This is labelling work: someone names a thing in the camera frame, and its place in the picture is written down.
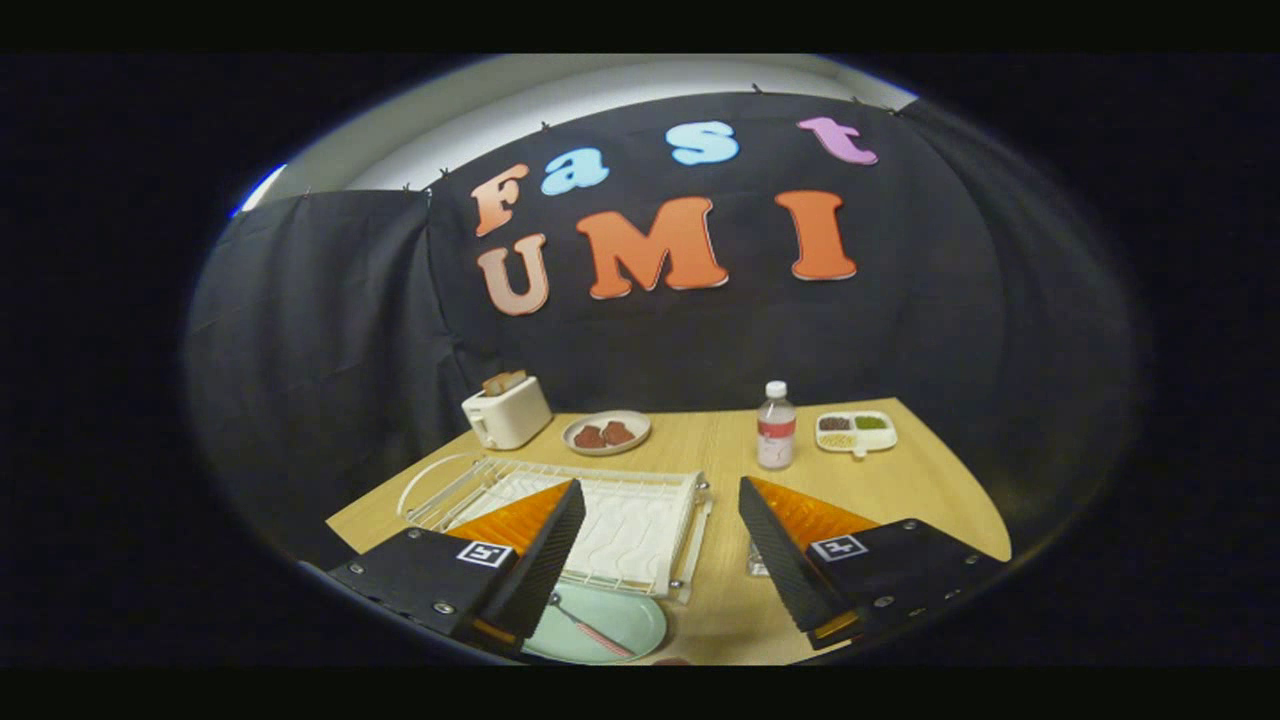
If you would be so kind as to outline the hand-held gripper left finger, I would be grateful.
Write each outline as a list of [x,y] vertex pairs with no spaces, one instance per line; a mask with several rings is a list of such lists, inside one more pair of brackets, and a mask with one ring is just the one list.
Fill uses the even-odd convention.
[[584,524],[579,479],[451,530],[411,527],[329,570],[338,587],[480,650],[518,650],[538,628]]

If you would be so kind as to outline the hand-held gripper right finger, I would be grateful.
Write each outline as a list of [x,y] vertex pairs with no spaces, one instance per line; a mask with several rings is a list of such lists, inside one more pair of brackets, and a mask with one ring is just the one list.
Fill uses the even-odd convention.
[[739,515],[813,650],[896,635],[1005,568],[922,519],[872,521],[756,477],[740,480]]

